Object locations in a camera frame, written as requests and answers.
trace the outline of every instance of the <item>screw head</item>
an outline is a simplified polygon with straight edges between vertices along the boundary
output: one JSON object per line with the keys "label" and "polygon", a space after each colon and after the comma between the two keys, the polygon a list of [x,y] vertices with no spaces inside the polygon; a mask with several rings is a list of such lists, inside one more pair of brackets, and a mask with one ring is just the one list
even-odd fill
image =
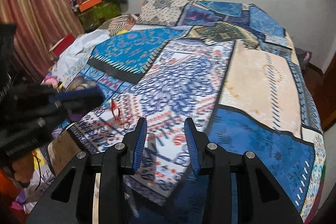
{"label": "screw head", "polygon": [[114,147],[117,150],[121,150],[121,149],[123,149],[125,147],[125,145],[123,143],[117,143],[117,144],[115,144]]}
{"label": "screw head", "polygon": [[247,156],[249,159],[254,159],[254,157],[255,157],[255,153],[253,153],[252,151],[247,151],[247,152],[246,152],[246,156]]}
{"label": "screw head", "polygon": [[215,149],[217,149],[217,144],[215,144],[215,143],[208,143],[207,147],[210,150],[215,150]]}
{"label": "screw head", "polygon": [[84,151],[79,151],[76,156],[77,158],[82,159],[86,156],[86,153]]}

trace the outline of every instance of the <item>curtain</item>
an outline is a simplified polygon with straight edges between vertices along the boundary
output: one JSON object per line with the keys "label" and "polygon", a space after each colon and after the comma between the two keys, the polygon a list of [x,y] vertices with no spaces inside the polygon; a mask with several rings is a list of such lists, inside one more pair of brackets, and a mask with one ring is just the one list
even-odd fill
{"label": "curtain", "polygon": [[17,24],[15,61],[36,81],[52,65],[53,45],[69,33],[84,33],[69,0],[0,0],[0,23],[8,22]]}

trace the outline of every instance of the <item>red box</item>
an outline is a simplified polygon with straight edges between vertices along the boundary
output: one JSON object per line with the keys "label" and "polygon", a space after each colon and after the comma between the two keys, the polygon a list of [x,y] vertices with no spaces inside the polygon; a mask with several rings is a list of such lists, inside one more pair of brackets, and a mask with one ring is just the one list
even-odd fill
{"label": "red box", "polygon": [[52,47],[49,52],[53,52],[55,56],[60,56],[62,52],[64,52],[67,47],[69,47],[74,41],[76,37],[73,36],[72,33],[68,34],[66,37],[63,37],[60,41],[58,41],[54,47]]}

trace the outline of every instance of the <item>blue patterned blanket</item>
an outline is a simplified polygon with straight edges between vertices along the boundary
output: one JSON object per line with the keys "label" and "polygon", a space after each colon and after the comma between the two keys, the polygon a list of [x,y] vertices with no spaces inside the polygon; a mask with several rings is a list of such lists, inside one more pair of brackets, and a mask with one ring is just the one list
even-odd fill
{"label": "blue patterned blanket", "polygon": [[[91,153],[105,151],[146,117],[148,135],[128,187],[164,206],[186,168],[183,122],[227,151],[254,151],[303,221],[321,191],[325,149],[319,116],[290,36],[255,5],[146,0],[136,25],[96,46],[78,76],[96,81],[104,105],[72,127]],[[235,177],[232,176],[235,193]],[[201,223],[207,178],[190,176],[164,216],[139,209],[131,223]],[[233,194],[232,222],[237,221]]]}

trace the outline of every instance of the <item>orange box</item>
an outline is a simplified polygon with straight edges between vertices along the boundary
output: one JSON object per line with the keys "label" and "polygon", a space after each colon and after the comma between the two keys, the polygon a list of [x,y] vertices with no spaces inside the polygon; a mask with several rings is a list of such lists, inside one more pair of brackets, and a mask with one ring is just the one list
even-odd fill
{"label": "orange box", "polygon": [[102,0],[87,0],[87,1],[84,1],[80,6],[79,6],[79,10],[81,12],[91,8],[92,6],[95,6],[96,4],[98,3],[101,3]]}

